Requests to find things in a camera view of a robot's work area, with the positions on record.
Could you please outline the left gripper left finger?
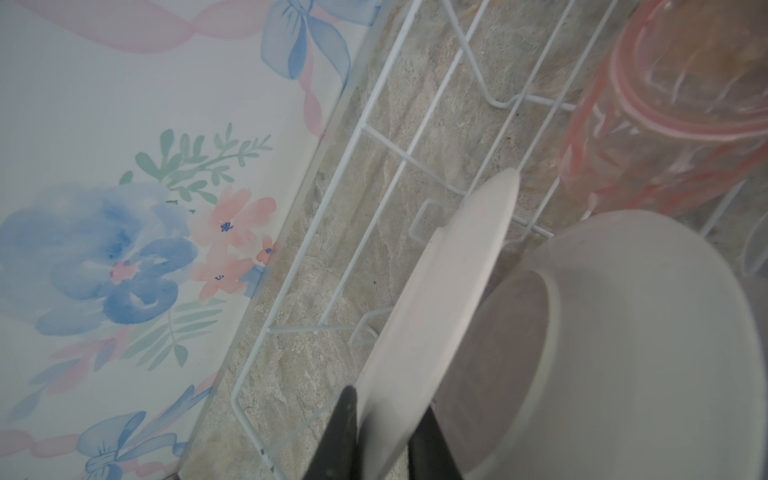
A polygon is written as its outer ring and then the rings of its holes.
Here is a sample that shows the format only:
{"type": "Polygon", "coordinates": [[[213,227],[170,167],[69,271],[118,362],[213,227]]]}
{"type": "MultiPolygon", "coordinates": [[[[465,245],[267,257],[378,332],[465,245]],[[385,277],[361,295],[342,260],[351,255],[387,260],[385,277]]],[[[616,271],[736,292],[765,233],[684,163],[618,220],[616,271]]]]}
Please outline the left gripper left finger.
{"type": "Polygon", "coordinates": [[[357,391],[341,391],[303,480],[359,479],[357,391]]]}

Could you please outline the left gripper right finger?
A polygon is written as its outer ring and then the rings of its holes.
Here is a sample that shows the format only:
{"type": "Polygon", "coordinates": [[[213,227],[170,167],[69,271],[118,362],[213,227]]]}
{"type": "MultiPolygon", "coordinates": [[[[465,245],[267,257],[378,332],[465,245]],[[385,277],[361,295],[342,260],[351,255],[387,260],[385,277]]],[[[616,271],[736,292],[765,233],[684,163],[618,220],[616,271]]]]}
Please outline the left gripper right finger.
{"type": "Polygon", "coordinates": [[[429,407],[408,442],[410,480],[462,480],[434,411],[429,407]]]}

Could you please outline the green rimmed plate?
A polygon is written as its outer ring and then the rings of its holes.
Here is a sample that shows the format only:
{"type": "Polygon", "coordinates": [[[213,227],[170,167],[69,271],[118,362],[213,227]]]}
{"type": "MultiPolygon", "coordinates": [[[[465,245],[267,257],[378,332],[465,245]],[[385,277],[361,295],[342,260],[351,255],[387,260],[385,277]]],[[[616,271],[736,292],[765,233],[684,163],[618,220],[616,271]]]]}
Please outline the green rimmed plate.
{"type": "Polygon", "coordinates": [[[482,302],[434,403],[466,479],[760,479],[767,374],[749,300],[691,229],[591,217],[482,302]]]}
{"type": "Polygon", "coordinates": [[[519,194],[506,169],[435,230],[360,373],[361,476],[382,479],[427,411],[501,251],[519,194]]]}

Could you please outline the white wire dish rack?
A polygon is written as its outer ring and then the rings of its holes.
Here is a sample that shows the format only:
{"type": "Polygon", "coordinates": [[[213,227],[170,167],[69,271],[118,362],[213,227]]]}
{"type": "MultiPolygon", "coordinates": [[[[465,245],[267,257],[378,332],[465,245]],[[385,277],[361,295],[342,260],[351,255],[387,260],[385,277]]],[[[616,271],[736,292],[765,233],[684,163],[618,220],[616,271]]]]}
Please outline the white wire dish rack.
{"type": "Polygon", "coordinates": [[[298,479],[434,231],[514,168],[491,280],[586,219],[558,176],[580,96],[633,1],[425,1],[394,9],[302,189],[236,356],[249,479],[298,479]]]}

